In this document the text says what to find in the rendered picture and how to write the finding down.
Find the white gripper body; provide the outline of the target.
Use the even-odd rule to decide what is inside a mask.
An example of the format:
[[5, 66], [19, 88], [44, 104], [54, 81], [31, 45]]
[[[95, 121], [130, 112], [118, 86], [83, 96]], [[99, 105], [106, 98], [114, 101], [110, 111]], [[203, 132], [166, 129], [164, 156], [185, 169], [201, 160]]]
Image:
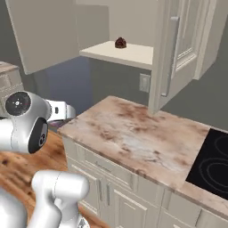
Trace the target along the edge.
[[70, 119], [76, 116], [76, 110], [68, 105], [66, 102], [60, 102], [59, 104], [59, 118]]

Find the beige distant cabinet run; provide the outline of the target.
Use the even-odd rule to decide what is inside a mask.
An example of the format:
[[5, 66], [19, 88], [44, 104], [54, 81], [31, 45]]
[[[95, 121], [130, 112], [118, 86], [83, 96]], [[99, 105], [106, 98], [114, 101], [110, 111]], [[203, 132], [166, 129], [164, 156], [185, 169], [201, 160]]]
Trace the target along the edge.
[[0, 61], [0, 117], [7, 117], [5, 101], [10, 94], [23, 90], [19, 67]]

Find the beige plain cabinet door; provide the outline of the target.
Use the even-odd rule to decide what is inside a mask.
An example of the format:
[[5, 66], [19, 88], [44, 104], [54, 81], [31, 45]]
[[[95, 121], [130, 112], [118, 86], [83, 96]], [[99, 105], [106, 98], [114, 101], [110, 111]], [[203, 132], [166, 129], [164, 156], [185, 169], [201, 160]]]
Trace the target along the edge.
[[5, 0], [24, 72], [79, 56], [75, 0]]

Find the dark red jam jar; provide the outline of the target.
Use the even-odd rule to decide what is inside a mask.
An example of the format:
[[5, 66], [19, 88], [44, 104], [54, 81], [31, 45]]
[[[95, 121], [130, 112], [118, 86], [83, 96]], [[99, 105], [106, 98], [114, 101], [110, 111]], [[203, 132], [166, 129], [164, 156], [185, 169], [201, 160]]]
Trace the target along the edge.
[[126, 48], [126, 40], [123, 37], [119, 37], [115, 41], [115, 47], [116, 48]]

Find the beige base cabinet door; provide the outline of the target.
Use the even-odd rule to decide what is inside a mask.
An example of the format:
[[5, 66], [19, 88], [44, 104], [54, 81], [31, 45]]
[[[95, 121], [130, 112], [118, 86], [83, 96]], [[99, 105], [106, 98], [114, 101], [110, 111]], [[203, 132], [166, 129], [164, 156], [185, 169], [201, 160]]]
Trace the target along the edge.
[[68, 170], [84, 176], [90, 183], [90, 191], [81, 201], [81, 204], [96, 216], [101, 215], [100, 187], [101, 177], [91, 168], [80, 165], [77, 162], [68, 160]]
[[110, 228], [157, 228], [159, 208], [117, 186], [110, 187]]

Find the beige panelled cabinet door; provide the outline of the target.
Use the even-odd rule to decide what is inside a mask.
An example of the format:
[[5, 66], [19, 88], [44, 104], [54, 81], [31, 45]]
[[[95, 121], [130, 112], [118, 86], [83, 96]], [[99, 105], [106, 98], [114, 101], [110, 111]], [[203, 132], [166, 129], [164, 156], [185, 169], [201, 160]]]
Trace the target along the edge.
[[[185, 88], [194, 78], [200, 53], [200, 41], [210, 0], [157, 0], [155, 42], [151, 69], [148, 108], [155, 113]], [[167, 97], [161, 95], [168, 23], [180, 18], [175, 48], [175, 65]]]

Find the narrow beige drawer front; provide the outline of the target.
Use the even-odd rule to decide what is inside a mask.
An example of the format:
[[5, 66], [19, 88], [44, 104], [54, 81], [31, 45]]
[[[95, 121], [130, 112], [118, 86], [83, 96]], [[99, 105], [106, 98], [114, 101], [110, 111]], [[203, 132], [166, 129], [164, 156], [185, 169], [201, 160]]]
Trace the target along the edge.
[[66, 155], [77, 162], [85, 161], [85, 150], [67, 137], [63, 137], [63, 144]]

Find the wide beige drawer front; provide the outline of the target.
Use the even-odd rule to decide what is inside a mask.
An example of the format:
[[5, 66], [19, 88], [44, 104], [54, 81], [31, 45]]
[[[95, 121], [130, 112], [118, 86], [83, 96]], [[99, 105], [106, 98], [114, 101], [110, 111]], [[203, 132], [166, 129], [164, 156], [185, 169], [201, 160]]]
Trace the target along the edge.
[[[96, 160], [106, 161], [115, 167], [113, 173], [106, 172], [105, 170], [97, 167], [94, 162]], [[85, 150], [85, 161], [91, 163], [94, 167], [99, 168], [101, 171], [105, 172], [107, 175], [110, 175], [112, 178], [125, 185], [127, 188], [133, 190], [135, 188], [135, 175], [129, 170], [123, 168], [122, 166], [115, 164], [114, 162], [97, 155], [93, 151]]]

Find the black hob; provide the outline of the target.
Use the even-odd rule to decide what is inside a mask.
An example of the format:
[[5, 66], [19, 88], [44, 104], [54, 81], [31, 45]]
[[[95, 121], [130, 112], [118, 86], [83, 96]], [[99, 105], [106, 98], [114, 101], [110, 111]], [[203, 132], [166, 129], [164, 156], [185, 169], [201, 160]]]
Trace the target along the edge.
[[210, 128], [186, 182], [228, 200], [228, 134]]

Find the beige open wall cabinet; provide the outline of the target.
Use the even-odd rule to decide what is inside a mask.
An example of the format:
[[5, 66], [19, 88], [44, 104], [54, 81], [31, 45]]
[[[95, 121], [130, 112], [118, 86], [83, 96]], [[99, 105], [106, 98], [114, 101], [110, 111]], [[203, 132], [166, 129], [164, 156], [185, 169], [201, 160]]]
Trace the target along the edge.
[[[152, 68], [157, 0], [76, 0], [82, 56]], [[123, 37], [126, 48], [116, 48]]]

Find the beige wall switch plate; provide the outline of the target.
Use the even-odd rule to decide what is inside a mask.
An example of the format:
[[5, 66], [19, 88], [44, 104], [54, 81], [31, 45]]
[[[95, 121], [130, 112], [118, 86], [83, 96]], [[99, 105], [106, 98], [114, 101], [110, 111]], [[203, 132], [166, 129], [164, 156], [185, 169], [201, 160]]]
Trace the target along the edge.
[[146, 74], [140, 75], [140, 90], [142, 92], [148, 93], [151, 86], [151, 76]]

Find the beige neighbouring wall cabinet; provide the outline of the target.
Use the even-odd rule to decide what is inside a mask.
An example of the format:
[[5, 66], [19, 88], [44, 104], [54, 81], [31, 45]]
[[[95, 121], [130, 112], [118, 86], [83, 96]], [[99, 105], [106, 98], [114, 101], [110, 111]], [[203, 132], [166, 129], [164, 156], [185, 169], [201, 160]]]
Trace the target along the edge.
[[215, 63], [228, 15], [228, 0], [210, 0], [194, 79], [199, 80]]

